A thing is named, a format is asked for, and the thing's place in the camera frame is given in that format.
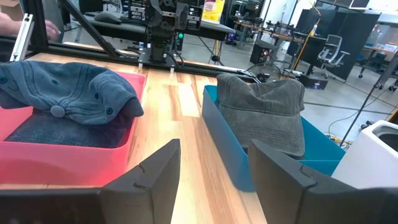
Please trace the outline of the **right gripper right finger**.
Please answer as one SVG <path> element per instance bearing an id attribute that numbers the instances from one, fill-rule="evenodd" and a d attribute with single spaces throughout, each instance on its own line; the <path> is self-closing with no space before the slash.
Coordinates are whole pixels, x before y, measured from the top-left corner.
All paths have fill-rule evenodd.
<path id="1" fill-rule="evenodd" d="M 398 188 L 356 189 L 257 139 L 248 161 L 268 224 L 398 224 Z"/>

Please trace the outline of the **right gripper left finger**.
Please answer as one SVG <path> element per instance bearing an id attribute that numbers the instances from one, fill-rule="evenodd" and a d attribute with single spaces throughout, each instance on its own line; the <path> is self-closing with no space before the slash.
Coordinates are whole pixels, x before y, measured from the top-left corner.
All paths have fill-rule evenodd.
<path id="1" fill-rule="evenodd" d="M 0 224 L 170 224 L 180 155 L 172 139 L 102 187 L 0 190 Z"/>

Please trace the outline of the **dark navy denim cap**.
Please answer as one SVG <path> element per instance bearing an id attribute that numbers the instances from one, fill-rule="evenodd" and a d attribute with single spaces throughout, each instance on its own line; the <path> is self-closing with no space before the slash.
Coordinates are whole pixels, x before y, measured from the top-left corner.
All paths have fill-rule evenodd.
<path id="1" fill-rule="evenodd" d="M 115 148 L 130 130 L 133 118 L 119 113 L 101 125 L 85 125 L 67 118 L 56 118 L 34 109 L 32 115 L 5 139 L 10 142 L 59 144 Z"/>

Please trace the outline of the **grey cotton cap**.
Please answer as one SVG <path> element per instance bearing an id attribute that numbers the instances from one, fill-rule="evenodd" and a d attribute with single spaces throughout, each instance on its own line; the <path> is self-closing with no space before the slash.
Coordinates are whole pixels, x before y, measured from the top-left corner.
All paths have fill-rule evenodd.
<path id="1" fill-rule="evenodd" d="M 218 109 L 242 147 L 258 139 L 292 157 L 305 154 L 301 111 L 305 87 L 294 79 L 248 84 L 217 76 Z"/>

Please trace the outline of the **faded blue denim cap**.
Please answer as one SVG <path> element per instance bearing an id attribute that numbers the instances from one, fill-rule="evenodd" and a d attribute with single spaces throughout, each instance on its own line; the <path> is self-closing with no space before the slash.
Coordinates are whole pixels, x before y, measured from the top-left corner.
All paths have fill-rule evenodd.
<path id="1" fill-rule="evenodd" d="M 116 72 L 87 63 L 17 61 L 0 64 L 0 106 L 31 106 L 56 118 L 101 125 L 118 114 L 144 114 L 134 87 Z"/>

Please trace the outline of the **person's left forearm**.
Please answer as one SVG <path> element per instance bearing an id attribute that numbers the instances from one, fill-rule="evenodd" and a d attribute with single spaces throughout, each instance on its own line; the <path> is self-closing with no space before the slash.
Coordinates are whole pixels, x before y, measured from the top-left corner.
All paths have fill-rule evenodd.
<path id="1" fill-rule="evenodd" d="M 7 14 L 0 12 L 0 35 L 18 35 L 21 24 L 21 21 L 14 21 Z"/>

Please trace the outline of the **pink translucent plastic bin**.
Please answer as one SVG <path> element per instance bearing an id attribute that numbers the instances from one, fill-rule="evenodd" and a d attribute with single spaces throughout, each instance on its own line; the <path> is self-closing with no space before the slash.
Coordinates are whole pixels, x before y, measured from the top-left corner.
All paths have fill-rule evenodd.
<path id="1" fill-rule="evenodd" d="M 135 89 L 141 102 L 145 78 L 117 73 Z M 0 184 L 104 185 L 124 173 L 134 130 L 115 148 L 10 142 L 5 139 L 33 113 L 31 106 L 0 106 Z"/>

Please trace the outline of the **white plastic container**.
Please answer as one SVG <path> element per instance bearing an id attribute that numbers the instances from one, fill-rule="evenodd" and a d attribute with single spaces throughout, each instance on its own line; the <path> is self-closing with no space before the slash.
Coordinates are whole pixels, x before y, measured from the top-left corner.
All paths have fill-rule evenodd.
<path id="1" fill-rule="evenodd" d="M 357 189 L 398 187 L 398 124 L 362 130 L 331 176 Z"/>

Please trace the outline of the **blue plastic bin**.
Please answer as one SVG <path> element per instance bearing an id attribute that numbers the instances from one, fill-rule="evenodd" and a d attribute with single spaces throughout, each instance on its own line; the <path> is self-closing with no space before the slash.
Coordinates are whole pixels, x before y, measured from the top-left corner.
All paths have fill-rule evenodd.
<path id="1" fill-rule="evenodd" d="M 254 192 L 247 150 L 243 149 L 218 109 L 217 87 L 203 90 L 202 116 L 233 185 L 243 192 Z M 302 164 L 331 176 L 345 151 L 302 118 L 305 154 Z"/>

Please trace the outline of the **black tripod stand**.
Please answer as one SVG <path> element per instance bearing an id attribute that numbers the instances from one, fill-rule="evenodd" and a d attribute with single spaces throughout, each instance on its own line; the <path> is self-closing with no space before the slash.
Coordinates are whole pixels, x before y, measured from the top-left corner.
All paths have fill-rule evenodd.
<path id="1" fill-rule="evenodd" d="M 356 120 L 359 118 L 361 112 L 363 111 L 363 109 L 366 107 L 366 103 L 368 102 L 369 98 L 372 96 L 373 91 L 378 87 L 381 86 L 381 83 L 383 81 L 386 81 L 389 79 L 389 77 L 392 75 L 394 69 L 396 68 L 396 66 L 398 66 L 398 51 L 394 54 L 392 60 L 390 61 L 389 65 L 387 66 L 387 68 L 385 69 L 384 73 L 378 78 L 377 82 L 373 85 L 373 87 L 371 88 L 371 91 L 368 93 L 366 99 L 364 100 L 362 106 L 360 107 L 360 109 L 358 110 L 358 112 L 356 112 L 354 115 L 354 120 L 352 121 L 352 123 L 350 124 L 347 132 L 345 133 L 345 135 L 343 136 L 339 147 L 341 147 L 343 145 L 343 143 L 345 142 L 346 137 L 348 136 L 349 132 L 351 131 L 352 127 L 354 126 Z"/>

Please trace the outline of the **black computer tower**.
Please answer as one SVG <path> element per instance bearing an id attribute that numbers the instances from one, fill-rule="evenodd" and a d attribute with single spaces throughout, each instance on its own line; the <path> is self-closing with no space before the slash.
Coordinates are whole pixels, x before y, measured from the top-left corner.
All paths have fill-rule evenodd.
<path id="1" fill-rule="evenodd" d="M 274 53 L 277 53 L 277 46 L 264 42 L 263 40 L 257 40 L 252 49 L 252 53 L 249 61 L 253 64 L 263 63 L 267 60 L 273 61 Z"/>

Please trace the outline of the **black desk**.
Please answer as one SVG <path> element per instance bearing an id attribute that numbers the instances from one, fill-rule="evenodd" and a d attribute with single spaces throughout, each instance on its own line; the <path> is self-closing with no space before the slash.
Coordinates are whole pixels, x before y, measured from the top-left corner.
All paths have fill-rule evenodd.
<path id="1" fill-rule="evenodd" d="M 140 42 L 147 40 L 146 28 L 144 26 L 128 23 L 121 23 L 120 25 L 109 24 L 98 22 L 94 20 L 93 16 L 84 15 L 84 17 L 103 36 Z M 177 32 L 215 40 L 224 40 L 228 34 L 235 33 L 232 28 L 222 24 L 212 24 L 205 21 L 201 22 L 199 30 L 177 30 Z"/>

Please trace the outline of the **silver aluminium extrusion bar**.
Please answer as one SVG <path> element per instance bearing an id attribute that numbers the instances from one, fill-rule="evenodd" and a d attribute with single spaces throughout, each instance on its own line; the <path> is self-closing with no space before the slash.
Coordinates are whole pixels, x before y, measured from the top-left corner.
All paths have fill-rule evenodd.
<path id="1" fill-rule="evenodd" d="M 19 29 L 19 33 L 9 60 L 10 62 L 24 60 L 34 28 L 34 23 L 34 16 L 32 14 L 24 14 L 21 28 Z"/>

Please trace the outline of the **yellow carton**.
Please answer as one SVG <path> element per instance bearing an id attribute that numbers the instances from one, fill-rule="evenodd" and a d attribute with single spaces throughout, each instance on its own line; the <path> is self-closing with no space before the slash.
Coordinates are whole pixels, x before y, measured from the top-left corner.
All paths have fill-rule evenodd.
<path id="1" fill-rule="evenodd" d="M 202 19 L 210 23 L 219 24 L 224 3 L 225 0 L 205 0 Z"/>

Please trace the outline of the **black aluminium rig frame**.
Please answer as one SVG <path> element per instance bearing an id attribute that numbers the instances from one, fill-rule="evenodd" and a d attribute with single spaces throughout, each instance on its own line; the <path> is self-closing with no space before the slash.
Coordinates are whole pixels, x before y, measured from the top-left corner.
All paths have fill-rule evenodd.
<path id="1" fill-rule="evenodd" d="M 109 42 L 102 38 L 102 35 L 86 20 L 84 15 L 69 0 L 59 0 L 60 4 L 77 20 L 78 23 L 91 35 L 92 38 L 100 45 L 99 50 L 83 49 L 81 47 L 62 47 L 59 44 L 50 44 L 47 40 L 47 33 L 45 30 L 44 10 L 41 0 L 23 0 L 25 4 L 26 14 L 34 16 L 34 28 L 30 38 L 28 50 L 32 53 L 49 53 L 66 56 L 76 56 L 78 58 L 87 58 L 91 60 L 99 60 L 104 62 L 121 63 L 126 65 L 137 65 L 139 63 L 140 51 L 135 55 L 126 55 L 116 50 Z M 174 55 L 179 62 L 183 60 L 184 66 L 175 69 L 175 72 L 192 73 L 196 75 L 203 75 L 206 77 L 216 77 L 222 73 L 233 74 L 245 82 L 258 83 L 257 77 L 247 70 L 228 70 L 227 68 L 220 68 L 209 65 L 199 65 L 190 63 L 179 56 Z M 163 67 L 154 67 L 145 65 L 143 67 L 151 67 L 158 69 L 168 69 Z"/>

